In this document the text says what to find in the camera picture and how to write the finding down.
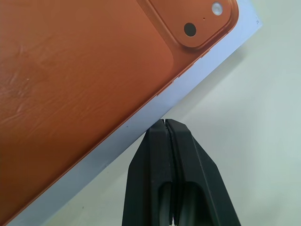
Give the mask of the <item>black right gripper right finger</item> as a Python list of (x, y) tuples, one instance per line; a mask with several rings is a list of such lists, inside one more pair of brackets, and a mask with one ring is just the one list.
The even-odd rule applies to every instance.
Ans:
[(188, 127), (168, 119), (177, 175), (177, 226), (238, 226), (240, 221), (215, 162)]

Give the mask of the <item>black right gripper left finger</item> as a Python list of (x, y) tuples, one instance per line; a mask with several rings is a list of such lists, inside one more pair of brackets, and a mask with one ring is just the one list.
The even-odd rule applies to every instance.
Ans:
[(174, 170), (163, 120), (145, 133), (127, 174), (122, 225), (169, 226), (173, 221)]

